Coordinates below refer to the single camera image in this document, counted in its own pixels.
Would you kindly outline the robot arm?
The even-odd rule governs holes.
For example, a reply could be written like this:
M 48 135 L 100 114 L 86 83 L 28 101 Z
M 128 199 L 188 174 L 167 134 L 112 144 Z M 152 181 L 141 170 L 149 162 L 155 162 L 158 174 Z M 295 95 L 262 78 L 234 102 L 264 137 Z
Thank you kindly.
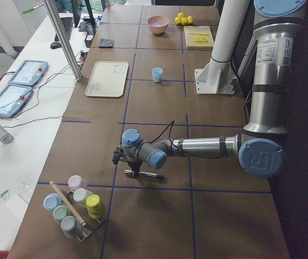
M 198 94 L 234 94 L 231 90 L 230 60 L 250 1 L 224 1 L 214 48 L 209 63 L 195 70 Z M 122 146 L 113 152 L 113 163 L 126 162 L 129 177 L 144 174 L 149 167 L 161 168 L 168 156 L 226 158 L 237 156 L 241 167 L 257 177 L 270 178 L 281 172 L 285 153 L 275 139 L 286 135 L 280 111 L 288 93 L 286 76 L 291 69 L 293 39 L 302 27 L 307 1 L 254 1 L 253 38 L 257 40 L 254 83 L 249 122 L 244 134 L 234 137 L 146 141 L 136 129 L 126 130 Z

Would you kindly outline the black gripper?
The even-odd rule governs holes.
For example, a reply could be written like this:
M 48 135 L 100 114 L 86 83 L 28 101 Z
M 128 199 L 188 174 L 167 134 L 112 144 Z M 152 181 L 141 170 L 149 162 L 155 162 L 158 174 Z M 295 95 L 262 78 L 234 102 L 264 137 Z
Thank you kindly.
M 126 162 L 129 165 L 129 167 L 132 170 L 130 173 L 131 178 L 135 178 L 135 176 L 140 175 L 140 167 L 143 162 L 138 159 L 130 161 L 130 159 L 125 154 L 124 148 L 122 147 L 117 147 L 113 152 L 113 157 L 112 157 L 113 164 L 117 165 L 119 161 Z

